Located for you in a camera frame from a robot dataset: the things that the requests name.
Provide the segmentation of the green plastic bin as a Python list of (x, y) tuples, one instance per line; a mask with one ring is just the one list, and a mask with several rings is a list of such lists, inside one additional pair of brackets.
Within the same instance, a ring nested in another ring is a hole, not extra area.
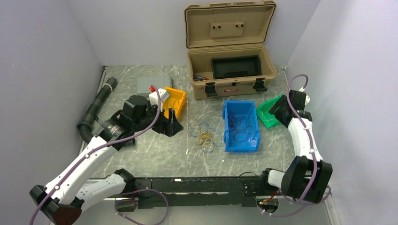
[(273, 128), (280, 124), (280, 122), (275, 118), (274, 115), (270, 114), (268, 111), (274, 106), (274, 104), (282, 97), (283, 95), (279, 95), (275, 98), (272, 98), (268, 101), (262, 103), (257, 109), (256, 114), (259, 120), (263, 123), (263, 125), (267, 128)]

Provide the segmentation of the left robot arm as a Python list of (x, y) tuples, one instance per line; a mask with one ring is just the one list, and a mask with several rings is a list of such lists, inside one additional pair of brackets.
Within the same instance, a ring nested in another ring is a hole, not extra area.
[(55, 179), (36, 185), (30, 196), (55, 225), (71, 225), (83, 211), (118, 195), (131, 195), (139, 184), (125, 169), (118, 169), (102, 181), (86, 186), (93, 172), (139, 134), (153, 130), (169, 137), (183, 130), (173, 109), (163, 110), (160, 103), (151, 104), (140, 95), (133, 95), (123, 108), (101, 124), (85, 150)]

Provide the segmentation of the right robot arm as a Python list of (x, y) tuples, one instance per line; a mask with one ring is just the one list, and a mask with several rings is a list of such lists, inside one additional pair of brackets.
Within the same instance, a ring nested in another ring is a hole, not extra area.
[(319, 154), (312, 132), (312, 116), (305, 111), (309, 96), (302, 90), (290, 90), (271, 107), (269, 113), (287, 127), (295, 158), (285, 172), (267, 168), (264, 184), (281, 190), (285, 196), (309, 203), (320, 203), (331, 178), (333, 167)]

